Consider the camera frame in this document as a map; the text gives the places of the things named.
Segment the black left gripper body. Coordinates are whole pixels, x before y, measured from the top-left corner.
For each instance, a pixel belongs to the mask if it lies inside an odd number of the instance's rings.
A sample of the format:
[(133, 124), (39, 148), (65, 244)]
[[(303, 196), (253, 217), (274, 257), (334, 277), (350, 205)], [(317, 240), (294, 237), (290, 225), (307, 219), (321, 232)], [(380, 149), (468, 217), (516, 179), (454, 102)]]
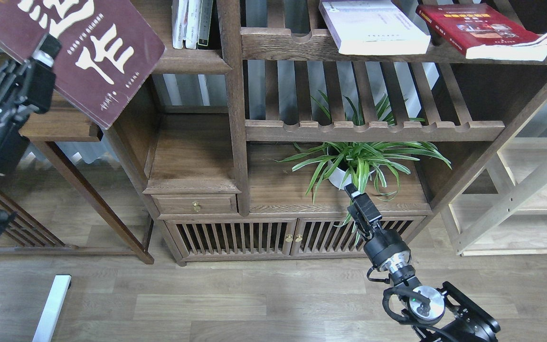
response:
[(0, 67), (0, 175), (11, 172), (29, 140), (20, 134), (32, 113), (50, 110), (55, 85), (53, 61), (7, 60)]

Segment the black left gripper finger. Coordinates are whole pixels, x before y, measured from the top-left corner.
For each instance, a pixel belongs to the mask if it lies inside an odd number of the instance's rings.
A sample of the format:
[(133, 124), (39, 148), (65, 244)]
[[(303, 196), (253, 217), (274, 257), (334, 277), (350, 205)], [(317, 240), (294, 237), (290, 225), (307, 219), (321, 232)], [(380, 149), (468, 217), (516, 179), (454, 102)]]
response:
[(62, 48), (62, 43), (56, 37), (46, 33), (39, 41), (38, 46), (32, 53), (32, 58), (40, 61), (46, 67), (54, 67), (55, 58)]

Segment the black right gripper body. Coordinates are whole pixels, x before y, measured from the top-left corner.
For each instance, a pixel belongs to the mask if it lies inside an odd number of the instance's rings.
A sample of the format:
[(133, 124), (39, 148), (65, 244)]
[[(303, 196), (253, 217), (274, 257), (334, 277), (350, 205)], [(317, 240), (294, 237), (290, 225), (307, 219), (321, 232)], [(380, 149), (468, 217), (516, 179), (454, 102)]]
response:
[(395, 274), (408, 266), (411, 261), (409, 247), (397, 231), (382, 227), (382, 214), (370, 197), (366, 193), (352, 193), (351, 199), (351, 216), (365, 241), (363, 251), (374, 268)]

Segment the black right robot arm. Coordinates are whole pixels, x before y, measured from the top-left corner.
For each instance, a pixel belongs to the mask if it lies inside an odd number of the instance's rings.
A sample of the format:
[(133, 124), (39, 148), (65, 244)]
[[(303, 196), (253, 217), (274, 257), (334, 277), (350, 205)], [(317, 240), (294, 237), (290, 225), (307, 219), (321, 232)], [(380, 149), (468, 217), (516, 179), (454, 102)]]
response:
[(386, 271), (382, 306), (394, 321), (410, 325), (422, 342), (495, 342), (499, 323), (458, 288), (421, 284), (410, 264), (411, 251), (397, 231), (381, 226), (381, 214), (366, 193), (354, 184), (345, 191), (352, 203), (348, 212), (365, 241), (363, 251), (371, 270)]

